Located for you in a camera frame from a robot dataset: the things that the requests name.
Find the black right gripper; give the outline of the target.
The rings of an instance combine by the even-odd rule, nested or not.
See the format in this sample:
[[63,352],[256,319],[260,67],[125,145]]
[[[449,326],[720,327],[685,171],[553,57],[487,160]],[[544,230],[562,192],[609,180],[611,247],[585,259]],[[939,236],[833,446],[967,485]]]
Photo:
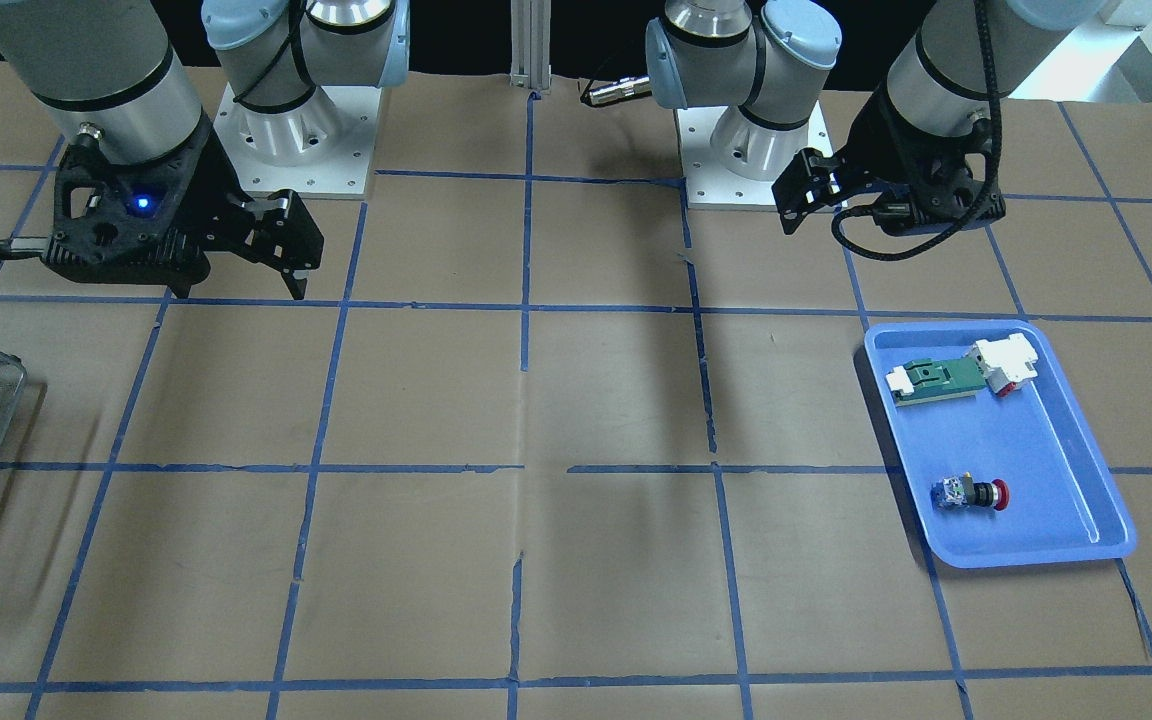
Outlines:
[[268,266],[305,300],[324,234],[293,190],[248,200],[209,118],[151,161],[111,162],[113,137],[84,122],[54,181],[44,237],[0,240],[0,260],[37,258],[71,282],[164,286],[184,300],[210,273],[209,252]]

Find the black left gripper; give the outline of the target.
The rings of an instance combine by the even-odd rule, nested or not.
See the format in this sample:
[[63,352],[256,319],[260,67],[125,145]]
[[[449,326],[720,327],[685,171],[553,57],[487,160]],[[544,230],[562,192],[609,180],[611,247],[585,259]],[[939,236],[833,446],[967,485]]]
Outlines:
[[846,192],[877,191],[881,202],[905,202],[910,213],[882,219],[879,227],[893,236],[946,232],[977,200],[986,179],[975,176],[969,156],[996,159],[995,124],[991,118],[969,123],[965,135],[942,137],[924,132],[901,118],[886,86],[878,86],[854,120],[844,147],[838,151],[841,167],[817,149],[795,152],[772,183],[786,236],[823,209],[841,204],[838,187]]

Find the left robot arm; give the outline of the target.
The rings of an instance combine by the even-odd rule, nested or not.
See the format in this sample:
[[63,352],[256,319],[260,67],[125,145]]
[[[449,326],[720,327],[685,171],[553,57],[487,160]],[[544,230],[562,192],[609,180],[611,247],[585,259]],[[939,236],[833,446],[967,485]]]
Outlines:
[[767,182],[783,232],[838,209],[929,247],[1005,217],[1000,104],[1098,1],[938,1],[832,156],[806,124],[842,29],[812,1],[669,1],[646,26],[646,74],[590,88],[600,106],[652,94],[668,109],[721,108],[723,167]]

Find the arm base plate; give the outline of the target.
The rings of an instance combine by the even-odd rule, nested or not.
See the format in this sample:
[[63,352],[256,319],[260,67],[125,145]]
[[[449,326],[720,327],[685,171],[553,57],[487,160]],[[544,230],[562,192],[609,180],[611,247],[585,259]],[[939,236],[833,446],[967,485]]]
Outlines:
[[820,105],[790,131],[756,126],[736,106],[676,109],[675,119],[690,209],[776,209],[772,184],[796,152],[833,152]]
[[319,88],[301,108],[260,114],[225,88],[214,122],[243,191],[293,190],[303,199],[362,200],[369,190],[381,88]]

